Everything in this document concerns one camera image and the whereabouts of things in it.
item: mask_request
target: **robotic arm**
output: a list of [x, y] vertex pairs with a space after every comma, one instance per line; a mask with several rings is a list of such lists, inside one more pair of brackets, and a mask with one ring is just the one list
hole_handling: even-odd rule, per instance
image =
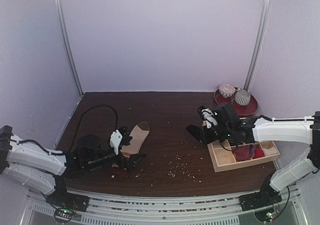
[[79, 178], [112, 164], [133, 169], [146, 155], [127, 158], [121, 153], [131, 139], [130, 130], [121, 127], [112, 133], [107, 150], [101, 149], [99, 137], [89, 134], [77, 141], [73, 152], [62, 152], [45, 149], [32, 139], [22, 140], [6, 125], [0, 129], [0, 174], [40, 191], [53, 206], [85, 212], [89, 198], [68, 193], [64, 178]]
[[275, 119], [266, 116], [240, 119], [230, 103], [216, 106], [212, 111], [203, 106], [198, 113], [205, 126], [190, 125], [187, 130], [197, 140], [211, 143], [226, 139], [238, 147], [240, 143], [286, 141], [310, 144], [297, 159], [269, 176], [260, 192], [243, 195], [240, 203], [243, 211], [273, 204], [279, 200], [279, 192], [288, 185], [320, 169], [320, 111], [303, 118]]

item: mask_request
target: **brown tabletop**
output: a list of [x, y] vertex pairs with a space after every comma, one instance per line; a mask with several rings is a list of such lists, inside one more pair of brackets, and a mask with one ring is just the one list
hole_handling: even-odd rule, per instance
[[[105, 167], [85, 177], [66, 180], [67, 186], [141, 197], [208, 196], [260, 188], [265, 177], [275, 171], [272, 162], [215, 173], [208, 148], [187, 132], [188, 125], [202, 124], [197, 108], [201, 105], [212, 108], [213, 96], [213, 93], [204, 92], [87, 92], [58, 149], [68, 150], [85, 110], [105, 103], [117, 109], [119, 127], [132, 129], [142, 121], [149, 123], [150, 134], [140, 150], [147, 157], [129, 174]], [[77, 138], [95, 134], [106, 144], [115, 125], [114, 119], [107, 108], [90, 111], [82, 120]]]

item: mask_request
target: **wooden box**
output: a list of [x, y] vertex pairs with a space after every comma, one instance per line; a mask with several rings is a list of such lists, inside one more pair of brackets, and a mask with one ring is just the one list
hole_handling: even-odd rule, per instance
[[[229, 142], [226, 140], [222, 145], [231, 150]], [[233, 169], [241, 169], [249, 166], [263, 164], [276, 160], [279, 156], [279, 150], [273, 141], [264, 141], [253, 144], [255, 147], [263, 150], [264, 157], [250, 159], [246, 161], [236, 161], [235, 155], [231, 151], [227, 151], [221, 147], [219, 141], [208, 144], [209, 153], [211, 156], [213, 168], [215, 172], [223, 172]]]

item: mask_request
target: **red plate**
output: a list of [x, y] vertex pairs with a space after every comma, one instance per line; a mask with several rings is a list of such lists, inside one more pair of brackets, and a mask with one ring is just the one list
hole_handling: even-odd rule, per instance
[[255, 99], [255, 97], [252, 95], [251, 95], [250, 103], [247, 106], [240, 106], [235, 102], [235, 94], [233, 94], [231, 97], [225, 98], [221, 95], [218, 89], [214, 93], [214, 100], [217, 104], [231, 103], [236, 111], [236, 114], [238, 114], [241, 117], [251, 116], [254, 113], [256, 113], [256, 111], [258, 110], [258, 102]]

